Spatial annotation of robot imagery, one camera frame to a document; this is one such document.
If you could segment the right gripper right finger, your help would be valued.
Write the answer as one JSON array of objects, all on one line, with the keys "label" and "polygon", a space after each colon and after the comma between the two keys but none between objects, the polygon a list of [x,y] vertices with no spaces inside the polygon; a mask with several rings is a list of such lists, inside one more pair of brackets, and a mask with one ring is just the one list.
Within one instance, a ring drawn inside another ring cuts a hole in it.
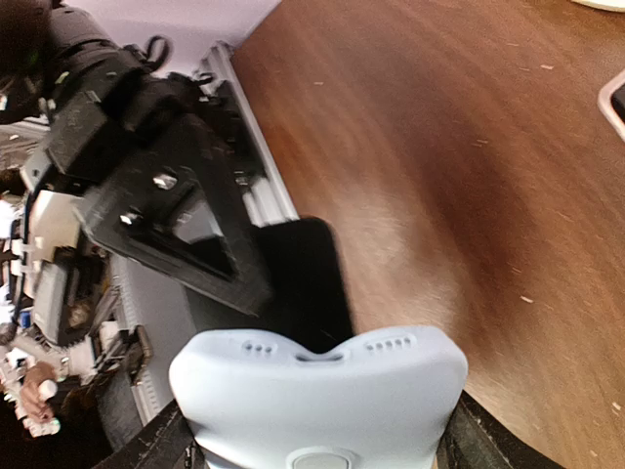
[{"label": "right gripper right finger", "polygon": [[438,444],[437,467],[563,469],[515,436],[466,391]]}]

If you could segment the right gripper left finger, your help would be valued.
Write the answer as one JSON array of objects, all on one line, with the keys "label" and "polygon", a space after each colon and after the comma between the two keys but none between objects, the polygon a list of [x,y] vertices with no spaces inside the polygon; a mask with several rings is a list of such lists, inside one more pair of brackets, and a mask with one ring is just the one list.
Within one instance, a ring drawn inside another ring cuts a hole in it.
[{"label": "right gripper left finger", "polygon": [[126,446],[97,469],[192,468],[193,435],[176,401],[167,404]]}]

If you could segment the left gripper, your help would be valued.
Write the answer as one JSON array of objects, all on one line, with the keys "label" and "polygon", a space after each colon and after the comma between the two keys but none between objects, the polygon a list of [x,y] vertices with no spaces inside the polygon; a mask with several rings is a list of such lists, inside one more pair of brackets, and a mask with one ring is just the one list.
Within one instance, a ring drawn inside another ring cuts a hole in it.
[{"label": "left gripper", "polygon": [[86,80],[21,177],[30,193],[85,195],[76,215],[94,243],[256,316],[270,276],[227,152],[199,118],[202,95],[179,73]]}]

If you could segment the black phone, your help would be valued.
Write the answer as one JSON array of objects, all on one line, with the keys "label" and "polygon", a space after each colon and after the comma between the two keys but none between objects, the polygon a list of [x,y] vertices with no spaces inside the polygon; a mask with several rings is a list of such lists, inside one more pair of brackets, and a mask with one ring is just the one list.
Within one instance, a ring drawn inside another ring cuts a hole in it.
[{"label": "black phone", "polygon": [[273,296],[254,326],[317,354],[352,338],[350,304],[330,226],[303,218],[259,228],[255,237]]}]

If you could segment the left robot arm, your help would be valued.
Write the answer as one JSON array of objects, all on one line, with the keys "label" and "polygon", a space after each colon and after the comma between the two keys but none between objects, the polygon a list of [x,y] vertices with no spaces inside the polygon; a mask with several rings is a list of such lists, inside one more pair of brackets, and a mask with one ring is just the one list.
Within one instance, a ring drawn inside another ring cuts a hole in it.
[{"label": "left robot arm", "polygon": [[170,50],[161,35],[119,46],[60,1],[5,1],[1,120],[47,117],[25,178],[74,195],[95,244],[255,316],[271,279],[241,185],[260,167],[226,85],[158,75]]}]

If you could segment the person hand in background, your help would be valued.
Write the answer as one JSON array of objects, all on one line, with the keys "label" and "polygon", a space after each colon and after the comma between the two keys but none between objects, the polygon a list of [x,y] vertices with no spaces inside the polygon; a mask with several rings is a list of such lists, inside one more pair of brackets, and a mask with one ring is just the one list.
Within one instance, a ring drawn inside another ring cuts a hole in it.
[{"label": "person hand in background", "polygon": [[47,362],[37,362],[27,370],[21,386],[22,407],[38,424],[48,423],[54,417],[52,408],[39,393],[39,386],[47,380],[57,380],[55,369]]}]

